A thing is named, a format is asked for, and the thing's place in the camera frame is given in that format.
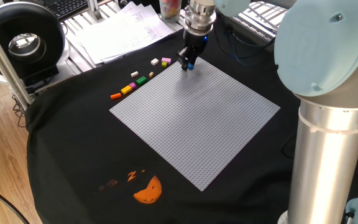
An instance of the table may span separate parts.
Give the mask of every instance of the table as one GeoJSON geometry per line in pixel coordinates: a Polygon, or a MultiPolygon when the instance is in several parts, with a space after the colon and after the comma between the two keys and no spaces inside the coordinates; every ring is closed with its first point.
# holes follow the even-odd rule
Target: table
{"type": "MultiPolygon", "coordinates": [[[[182,32],[53,86],[29,106],[29,177],[44,223],[276,223],[288,208],[293,161],[280,148],[296,132],[299,100],[281,84],[273,60],[260,69],[242,67],[210,35],[201,57],[281,109],[204,192],[109,112],[119,102],[109,96],[133,82],[132,72],[149,80],[151,71],[163,70],[151,66],[153,58],[176,60],[182,32]],[[127,182],[132,171],[137,176],[127,182]],[[134,200],[154,175],[162,183],[159,200],[134,200]],[[110,180],[117,184],[107,186],[110,180]]],[[[225,37],[219,38],[228,50],[225,37]]],[[[255,49],[241,45],[238,51],[250,55],[255,49]]],[[[349,194],[354,197],[358,166],[349,194]]]]}

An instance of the metal frame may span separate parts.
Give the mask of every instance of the metal frame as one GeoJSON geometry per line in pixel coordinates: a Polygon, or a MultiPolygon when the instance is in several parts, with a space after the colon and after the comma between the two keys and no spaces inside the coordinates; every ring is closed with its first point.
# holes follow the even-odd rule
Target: metal frame
{"type": "Polygon", "coordinates": [[[0,45],[0,71],[6,77],[9,86],[11,86],[13,94],[17,96],[17,99],[22,104],[23,108],[26,110],[27,107],[32,103],[32,99],[25,89],[22,81],[17,76],[16,71],[14,70],[11,62],[6,56],[4,50],[0,45]]]}

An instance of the cable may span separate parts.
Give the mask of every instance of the cable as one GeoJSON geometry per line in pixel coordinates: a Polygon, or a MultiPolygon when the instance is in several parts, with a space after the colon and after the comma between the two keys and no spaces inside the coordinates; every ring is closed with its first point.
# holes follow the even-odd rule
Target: cable
{"type": "Polygon", "coordinates": [[[233,35],[240,43],[245,44],[245,45],[248,45],[248,46],[250,46],[250,47],[265,47],[264,45],[257,45],[257,44],[247,43],[247,42],[241,40],[240,38],[238,38],[234,32],[232,33],[232,35],[233,35]]]}
{"type": "Polygon", "coordinates": [[[292,140],[296,138],[296,133],[293,133],[290,137],[288,137],[284,142],[283,144],[281,145],[280,147],[280,152],[283,156],[289,158],[289,159],[294,159],[293,156],[289,156],[287,153],[285,153],[285,147],[288,145],[288,143],[292,140]]]}
{"type": "Polygon", "coordinates": [[[62,26],[66,27],[66,32],[65,32],[65,35],[68,33],[68,27],[66,24],[62,24],[62,26]]]}
{"type": "MultiPolygon", "coordinates": [[[[234,40],[234,45],[231,44],[231,41],[230,41],[230,37],[228,35],[226,35],[227,37],[227,41],[229,42],[229,45],[230,45],[230,48],[232,49],[233,53],[234,53],[234,57],[236,58],[237,62],[239,62],[242,66],[245,66],[245,67],[249,67],[249,68],[252,68],[252,67],[259,67],[259,66],[264,66],[266,64],[266,62],[268,60],[270,60],[270,57],[269,58],[266,58],[264,61],[258,63],[258,64],[255,64],[255,65],[248,65],[248,64],[244,64],[240,61],[240,58],[237,56],[237,40],[234,40]]],[[[250,55],[250,56],[247,56],[247,57],[243,57],[243,58],[251,58],[251,57],[255,57],[256,55],[258,55],[259,53],[261,53],[262,51],[264,50],[261,49],[260,51],[254,53],[253,55],[250,55]]]]}
{"type": "Polygon", "coordinates": [[[20,218],[20,220],[22,220],[24,224],[30,224],[29,221],[25,219],[23,214],[21,214],[21,212],[18,211],[18,209],[15,206],[13,206],[11,202],[6,200],[6,198],[4,198],[2,195],[0,195],[0,201],[2,201],[6,206],[8,206],[20,218]]]}

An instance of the pink lego brick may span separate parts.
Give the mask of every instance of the pink lego brick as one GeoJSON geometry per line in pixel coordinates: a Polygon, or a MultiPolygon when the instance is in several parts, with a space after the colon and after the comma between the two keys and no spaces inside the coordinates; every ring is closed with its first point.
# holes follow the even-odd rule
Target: pink lego brick
{"type": "Polygon", "coordinates": [[[161,62],[166,62],[167,64],[171,64],[171,59],[170,58],[162,58],[161,62]]]}
{"type": "Polygon", "coordinates": [[[134,90],[136,88],[135,83],[130,83],[129,86],[134,90]]]}

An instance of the stack of papers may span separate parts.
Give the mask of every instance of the stack of papers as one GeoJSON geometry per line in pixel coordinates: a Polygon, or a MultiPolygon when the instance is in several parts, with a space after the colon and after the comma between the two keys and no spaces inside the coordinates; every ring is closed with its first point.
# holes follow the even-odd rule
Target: stack of papers
{"type": "Polygon", "coordinates": [[[94,63],[109,62],[172,34],[152,6],[130,2],[103,22],[85,27],[77,37],[94,63]]]}

